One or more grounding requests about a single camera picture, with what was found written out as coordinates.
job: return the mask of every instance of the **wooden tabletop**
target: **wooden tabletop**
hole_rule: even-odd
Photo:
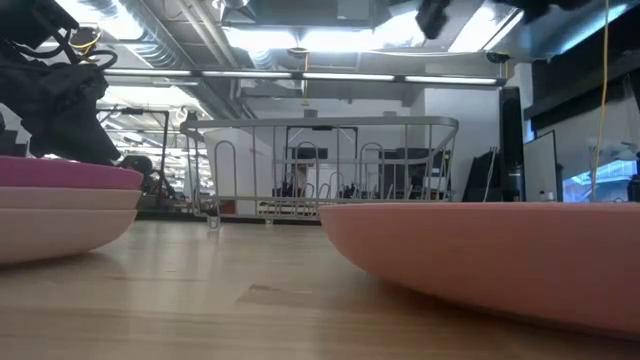
[[[640,359],[382,283],[320,227],[138,222],[84,256],[0,268],[0,359]]]

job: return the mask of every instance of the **exposed ductwork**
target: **exposed ductwork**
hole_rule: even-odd
[[[154,45],[132,45],[130,49],[157,69],[194,69],[195,62],[184,52],[182,47],[169,34],[155,14],[140,0],[77,0],[83,5],[99,11],[105,18],[118,18],[122,11],[143,28],[141,41],[153,42]],[[234,104],[229,98],[218,95],[211,83],[202,81],[198,86],[190,86],[183,90],[191,92],[198,98],[202,106],[220,119],[237,119],[250,117],[241,106]]]

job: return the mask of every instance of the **pink plate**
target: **pink plate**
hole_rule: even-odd
[[[0,187],[0,209],[133,210],[138,190]]]
[[[111,166],[0,156],[0,186],[138,190],[142,174]]]
[[[458,303],[640,335],[640,205],[320,208],[336,248],[386,280]]]
[[[0,209],[0,264],[81,254],[133,223],[135,210]]]

